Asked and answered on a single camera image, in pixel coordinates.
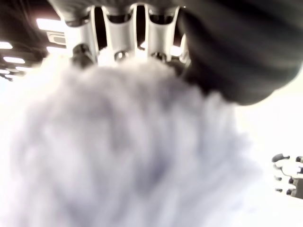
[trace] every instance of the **gray fabric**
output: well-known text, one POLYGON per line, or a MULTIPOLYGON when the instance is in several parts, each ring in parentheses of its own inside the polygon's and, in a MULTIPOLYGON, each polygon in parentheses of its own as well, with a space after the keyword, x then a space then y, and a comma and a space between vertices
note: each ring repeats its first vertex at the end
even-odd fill
POLYGON ((233 105, 174 74, 155 60, 79 71, 50 59, 16 83, 1 106, 0 226, 261 225, 251 214, 267 191, 233 105))

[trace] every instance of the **fluorescent light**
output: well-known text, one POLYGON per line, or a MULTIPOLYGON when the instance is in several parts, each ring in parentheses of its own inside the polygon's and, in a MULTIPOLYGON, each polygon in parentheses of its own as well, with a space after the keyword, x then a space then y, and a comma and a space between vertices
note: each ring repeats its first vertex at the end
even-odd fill
POLYGON ((66 54, 67 50, 65 48, 59 48, 59 47, 53 47, 53 46, 48 46, 47 51, 49 53, 54 53, 54 54, 66 54))
MULTIPOLYGON (((147 44, 146 44, 145 41, 141 44, 141 47, 144 48, 144 49, 146 49, 147 44)), ((179 47, 179 46, 172 46, 171 49, 170 49, 170 54, 172 56, 176 56, 176 57, 180 56, 182 54, 181 47, 179 47)))
POLYGON ((20 67, 20 66, 17 66, 16 69, 18 71, 23 71, 23 72, 29 72, 29 71, 32 71, 33 69, 31 68, 26 68, 26 67, 20 67))
POLYGON ((64 32, 64 23, 60 20, 37 19, 38 28, 41 30, 64 32))
POLYGON ((10 79, 13 79, 13 78, 15 78, 16 76, 14 76, 14 75, 5 75, 5 77, 7 77, 7 78, 10 78, 10 79))
POLYGON ((24 64, 25 61, 22 58, 11 58, 11 57, 4 57, 3 58, 7 62, 11 63, 19 63, 19 64, 24 64))
POLYGON ((0 73, 2 73, 2 74, 9 74, 9 71, 7 71, 7 70, 0 70, 0 73))
POLYGON ((0 49, 12 49, 13 46, 8 42, 0 42, 0 49))
POLYGON ((8 68, 6 68, 5 70, 10 71, 10 72, 19 72, 19 71, 16 70, 16 69, 8 69, 8 68))

